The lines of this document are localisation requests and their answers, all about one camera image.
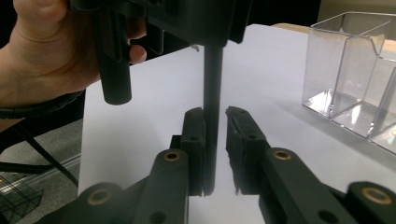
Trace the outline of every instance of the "human hand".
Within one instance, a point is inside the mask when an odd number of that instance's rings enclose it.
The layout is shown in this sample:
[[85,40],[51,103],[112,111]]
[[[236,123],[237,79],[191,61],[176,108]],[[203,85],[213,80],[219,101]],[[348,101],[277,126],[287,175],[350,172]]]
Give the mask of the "human hand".
[[[14,0],[18,20],[0,49],[0,106],[17,107],[82,91],[99,79],[90,20],[67,9],[67,0]],[[131,38],[145,34],[144,20],[129,26]],[[131,46],[131,63],[146,51]]]

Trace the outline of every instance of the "transparent acrylic box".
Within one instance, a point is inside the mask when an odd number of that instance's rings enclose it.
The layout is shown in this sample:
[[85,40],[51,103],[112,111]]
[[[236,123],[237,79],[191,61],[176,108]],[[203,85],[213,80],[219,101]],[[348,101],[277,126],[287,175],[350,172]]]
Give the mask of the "transparent acrylic box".
[[396,153],[396,15],[347,12],[310,27],[303,105]]

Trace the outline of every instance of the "white table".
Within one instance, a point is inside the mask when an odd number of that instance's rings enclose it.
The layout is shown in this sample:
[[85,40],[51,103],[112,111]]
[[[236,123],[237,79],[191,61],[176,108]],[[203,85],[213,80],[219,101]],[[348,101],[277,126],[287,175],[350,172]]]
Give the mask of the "white table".
[[[246,109],[273,147],[294,150],[325,184],[345,191],[368,180],[396,191],[396,157],[301,105],[307,34],[261,25],[224,50],[217,178],[209,197],[190,198],[190,223],[264,223],[258,196],[235,195],[225,151],[229,105]],[[184,113],[203,104],[203,49],[183,49],[131,67],[133,100],[107,105],[88,88],[79,192],[99,182],[123,188],[149,174],[181,134]]]

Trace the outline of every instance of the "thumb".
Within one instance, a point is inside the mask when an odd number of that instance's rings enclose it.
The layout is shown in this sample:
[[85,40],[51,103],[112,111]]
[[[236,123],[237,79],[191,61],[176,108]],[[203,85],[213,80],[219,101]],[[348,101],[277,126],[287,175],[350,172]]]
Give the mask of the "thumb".
[[16,27],[32,38],[54,35],[67,12],[67,0],[14,0]]

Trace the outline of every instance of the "floor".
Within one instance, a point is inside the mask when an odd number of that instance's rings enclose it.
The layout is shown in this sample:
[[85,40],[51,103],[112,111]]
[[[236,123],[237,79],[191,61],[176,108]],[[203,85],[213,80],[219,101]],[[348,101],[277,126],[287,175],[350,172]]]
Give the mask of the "floor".
[[[81,135],[82,120],[78,120],[60,129],[44,133],[35,140],[78,178]],[[4,151],[0,161],[48,164],[25,142]],[[50,170],[42,175],[28,175],[23,180],[31,189],[43,190],[43,194],[40,205],[17,221],[17,224],[36,223],[47,213],[64,206],[78,196],[78,188],[57,170]]]

